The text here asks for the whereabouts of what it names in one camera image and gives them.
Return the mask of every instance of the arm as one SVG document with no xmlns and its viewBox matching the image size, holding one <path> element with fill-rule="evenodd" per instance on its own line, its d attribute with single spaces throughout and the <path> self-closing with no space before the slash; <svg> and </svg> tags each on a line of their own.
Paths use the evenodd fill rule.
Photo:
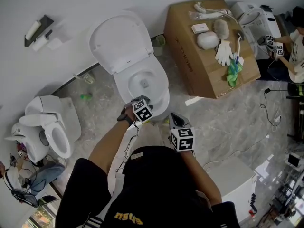
<svg viewBox="0 0 304 228">
<path fill-rule="evenodd" d="M 285 57 L 283 56 L 280 56 L 278 57 L 284 64 L 285 66 L 294 74 L 294 75 L 297 75 L 297 73 L 295 72 L 295 66 L 293 64 L 291 64 L 290 62 L 288 62 Z"/>
<path fill-rule="evenodd" d="M 184 151 L 180 154 L 195 181 L 198 191 L 202 191 L 207 196 L 211 206 L 222 203 L 222 196 L 218 187 L 194 158 L 191 151 Z"/>
<path fill-rule="evenodd" d="M 290 36 L 283 36 L 279 38 L 275 38 L 275 42 L 284 43 L 284 44 L 290 44 L 293 41 L 291 40 Z"/>
<path fill-rule="evenodd" d="M 126 109 L 125 114 L 135 120 L 132 106 Z M 129 123 L 126 120 L 117 122 L 99 141 L 89 157 L 89 160 L 100 167 L 106 174 L 109 173 L 112 161 L 128 128 Z"/>
</svg>

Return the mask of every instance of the person in white shirt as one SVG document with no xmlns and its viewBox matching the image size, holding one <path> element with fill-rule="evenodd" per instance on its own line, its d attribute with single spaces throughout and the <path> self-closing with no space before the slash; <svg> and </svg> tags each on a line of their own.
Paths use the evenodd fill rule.
<svg viewBox="0 0 304 228">
<path fill-rule="evenodd" d="M 302 83 L 304 81 L 304 9 L 295 7 L 291 18 L 296 31 L 290 36 L 275 38 L 275 42 L 284 44 L 293 43 L 293 50 L 289 60 L 279 56 L 278 60 L 257 60 L 261 78 L 259 80 L 286 81 L 289 83 Z"/>
<path fill-rule="evenodd" d="M 19 158 L 16 167 L 11 166 L 7 170 L 4 164 L 0 162 L 0 178 L 4 179 L 5 184 L 10 190 L 19 191 L 22 194 L 31 193 L 36 196 L 46 185 L 55 180 L 65 170 L 64 165 L 48 161 L 47 164 L 26 179 L 19 174 L 25 158 Z"/>
</svg>

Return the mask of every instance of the white sponge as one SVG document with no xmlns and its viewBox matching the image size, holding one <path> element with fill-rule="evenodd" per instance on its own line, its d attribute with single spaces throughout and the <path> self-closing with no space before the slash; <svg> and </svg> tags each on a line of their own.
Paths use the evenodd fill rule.
<svg viewBox="0 0 304 228">
<path fill-rule="evenodd" d="M 204 50 L 209 50 L 218 45 L 219 38 L 214 32 L 206 32 L 198 35 L 198 45 Z"/>
<path fill-rule="evenodd" d="M 220 40 L 226 40 L 229 37 L 229 28 L 226 21 L 218 19 L 214 22 L 213 28 Z"/>
</svg>

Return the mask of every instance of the toilet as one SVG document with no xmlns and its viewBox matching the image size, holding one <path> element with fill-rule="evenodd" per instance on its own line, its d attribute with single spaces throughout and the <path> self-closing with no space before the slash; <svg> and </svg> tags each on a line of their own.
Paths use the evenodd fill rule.
<svg viewBox="0 0 304 228">
<path fill-rule="evenodd" d="M 74 142 L 81 135 L 79 119 L 71 98 L 37 96 L 26 107 L 19 122 L 28 127 L 42 126 L 50 147 L 62 158 L 69 158 Z"/>
<path fill-rule="evenodd" d="M 147 28 L 133 12 L 120 11 L 90 29 L 89 47 L 100 65 L 114 76 L 124 102 L 144 95 L 153 116 L 163 113 L 170 100 L 169 82 L 153 54 Z"/>
<path fill-rule="evenodd" d="M 13 125 L 6 140 L 18 141 L 27 148 L 27 155 L 33 163 L 42 160 L 49 151 L 49 143 L 42 127 L 27 127 L 20 123 Z"/>
</svg>

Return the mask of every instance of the green object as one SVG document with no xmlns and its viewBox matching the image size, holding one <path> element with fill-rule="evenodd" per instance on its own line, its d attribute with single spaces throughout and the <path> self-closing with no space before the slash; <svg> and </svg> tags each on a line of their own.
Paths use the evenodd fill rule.
<svg viewBox="0 0 304 228">
<path fill-rule="evenodd" d="M 299 88 L 299 95 L 303 95 L 303 92 L 302 92 L 302 85 L 298 85 L 298 88 Z"/>
<path fill-rule="evenodd" d="M 238 73 L 241 72 L 242 70 L 243 70 L 243 66 L 239 62 L 236 65 L 234 59 L 230 60 L 230 66 L 228 66 L 228 75 L 227 75 L 227 81 L 230 87 L 236 86 Z"/>
<path fill-rule="evenodd" d="M 87 94 L 87 95 L 85 95 L 85 94 L 81 94 L 80 95 L 80 99 L 84 99 L 84 100 L 90 100 L 90 99 L 92 99 L 92 95 L 91 94 Z"/>
<path fill-rule="evenodd" d="M 165 36 L 163 36 L 163 35 L 159 35 L 159 36 L 155 37 L 155 40 L 157 41 L 157 43 L 160 47 L 163 47 L 164 45 L 166 45 L 166 39 L 165 39 Z"/>
</svg>

